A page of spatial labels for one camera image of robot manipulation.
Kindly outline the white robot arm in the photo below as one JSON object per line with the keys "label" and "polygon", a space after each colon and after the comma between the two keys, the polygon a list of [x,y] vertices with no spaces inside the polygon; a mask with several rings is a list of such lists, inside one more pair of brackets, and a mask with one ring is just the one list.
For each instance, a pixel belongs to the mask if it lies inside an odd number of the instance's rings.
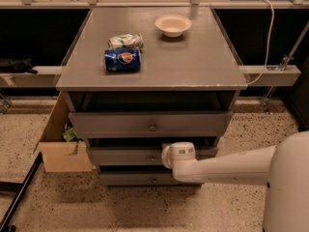
{"label": "white robot arm", "polygon": [[182,183],[265,186],[263,232],[309,232],[309,131],[211,159],[196,159],[191,142],[164,144],[161,159]]}

